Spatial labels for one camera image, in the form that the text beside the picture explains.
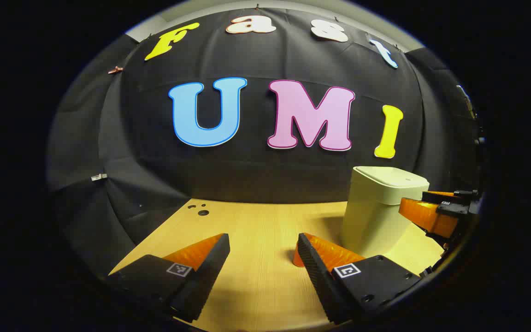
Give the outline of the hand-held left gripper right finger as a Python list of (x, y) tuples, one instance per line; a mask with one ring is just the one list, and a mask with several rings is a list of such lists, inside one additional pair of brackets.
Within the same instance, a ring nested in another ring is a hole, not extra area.
[(363, 258), (308, 233), (300, 233), (297, 256), (331, 323), (369, 323), (387, 311), (421, 277), (383, 255)]

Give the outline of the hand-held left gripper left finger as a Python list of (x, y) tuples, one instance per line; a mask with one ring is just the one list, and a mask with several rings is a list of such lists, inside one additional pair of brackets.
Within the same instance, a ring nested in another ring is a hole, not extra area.
[(163, 316), (197, 320), (230, 253), (227, 233), (163, 258), (143, 255), (106, 277), (127, 298)]

